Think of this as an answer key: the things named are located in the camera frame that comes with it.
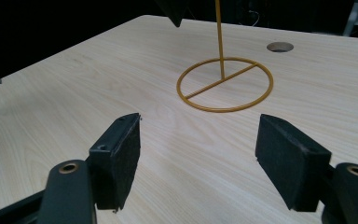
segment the wooden table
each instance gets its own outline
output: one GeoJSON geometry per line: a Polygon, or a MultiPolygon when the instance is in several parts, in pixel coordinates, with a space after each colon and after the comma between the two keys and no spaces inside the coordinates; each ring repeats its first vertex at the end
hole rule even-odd
{"type": "MultiPolygon", "coordinates": [[[[287,210],[255,159],[260,114],[297,128],[333,152],[331,164],[358,163],[358,39],[223,25],[226,56],[264,64],[275,79],[261,104],[226,114],[178,97],[190,65],[218,56],[215,23],[143,16],[3,79],[0,85],[0,208],[38,192],[56,164],[85,160],[118,117],[139,112],[142,149],[123,211],[99,223],[319,223],[287,210]],[[292,51],[266,49],[289,42],[292,51]]],[[[227,73],[243,64],[227,63],[227,73]]],[[[186,77],[184,91],[220,78],[219,64],[186,77]]],[[[257,71],[195,101],[230,106],[263,92],[257,71]]]]}

